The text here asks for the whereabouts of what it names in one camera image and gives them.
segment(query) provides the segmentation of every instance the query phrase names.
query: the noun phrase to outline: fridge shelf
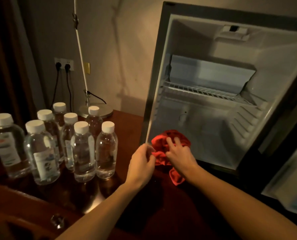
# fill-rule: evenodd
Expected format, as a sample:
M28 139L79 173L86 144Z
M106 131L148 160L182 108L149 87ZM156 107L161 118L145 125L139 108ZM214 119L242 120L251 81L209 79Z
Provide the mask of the fridge shelf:
M256 104L251 103L250 101L246 100L243 98L241 95L231 95L228 93L223 93L217 90L209 89L209 88L203 88L203 87L189 87L185 85L180 85L180 84L175 84L169 81L164 81L163 86L165 88L169 88L172 90L177 90L181 92L187 92L195 95L201 95L201 96L210 96L210 97L215 97L219 99L224 99L227 101L233 101L236 103L241 103L241 104L246 104L246 105L251 105L256 107Z

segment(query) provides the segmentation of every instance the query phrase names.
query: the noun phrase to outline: plastic water bottle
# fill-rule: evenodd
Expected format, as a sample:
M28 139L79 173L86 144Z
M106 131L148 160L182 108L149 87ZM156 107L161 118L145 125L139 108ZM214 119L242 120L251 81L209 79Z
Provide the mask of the plastic water bottle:
M28 135L24 148L30 160L34 181L39 185L50 184L60 175L59 164L55 159L55 142L41 120L31 120L25 125Z
M96 141L98 135L102 131L102 123L103 120L99 116L99 107L90 106L89 107L89 115L85 120L90 125L90 133L94 137L94 141Z
M53 140L55 141L55 159L59 162L59 164L61 164L64 161L64 154L60 140L59 129L54 120L53 112L49 109L42 109L37 112L37 117L39 120L44 121L46 131L52 135Z
M59 130L64 126L64 114L66 114L66 104L62 102L54 103L54 119L58 124Z
M31 171L24 151L24 131L9 113L0 113L0 159L10 178L24 177Z
M111 121L103 122L102 132L96 140L96 174L102 179L108 179L115 173L118 140L114 127Z
M71 139L74 157L74 177L76 181L85 183L96 174L94 138L89 132L86 121L74 124L75 134Z
M65 124L61 131L61 140L63 143L65 165L68 170L74 170L73 152L71 147L71 138L73 137L74 124L78 121L77 114L66 113L64 115Z

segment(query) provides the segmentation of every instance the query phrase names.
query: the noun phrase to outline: wall switch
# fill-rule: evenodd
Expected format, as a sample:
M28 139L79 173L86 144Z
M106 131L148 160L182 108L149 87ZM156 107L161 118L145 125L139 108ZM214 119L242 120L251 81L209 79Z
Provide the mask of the wall switch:
M90 63L89 62L84 62L84 71L85 71L85 74L90 74Z
M74 71L74 61L73 60L69 60L69 59L64 59L64 58L54 58L55 64L60 62L62 64L61 69L65 69L65 65L66 64L70 64L71 71Z

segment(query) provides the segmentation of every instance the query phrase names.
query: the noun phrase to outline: brown curtain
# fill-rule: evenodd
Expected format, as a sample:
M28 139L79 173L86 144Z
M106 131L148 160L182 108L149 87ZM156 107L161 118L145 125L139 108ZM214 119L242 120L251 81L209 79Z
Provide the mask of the brown curtain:
M36 117L10 0L0 0L0 113L23 129Z

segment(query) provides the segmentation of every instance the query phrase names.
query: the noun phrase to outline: fridge door shelf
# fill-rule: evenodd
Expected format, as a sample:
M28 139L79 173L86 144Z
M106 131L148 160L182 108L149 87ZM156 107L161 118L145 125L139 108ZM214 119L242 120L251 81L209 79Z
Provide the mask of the fridge door shelf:
M184 93L186 95L188 94L194 94L194 95L200 95L200 96L209 96L217 99L222 99L226 101L231 101L235 103L241 103L244 105L249 105L253 107L257 107L254 101L248 101L245 98L243 98L240 94L238 95L231 95L228 93L223 93L214 89L210 88L203 88L203 87L189 87L185 85L175 84L169 81L164 81L163 83L164 88L168 90L168 92L174 92L179 91L181 93Z

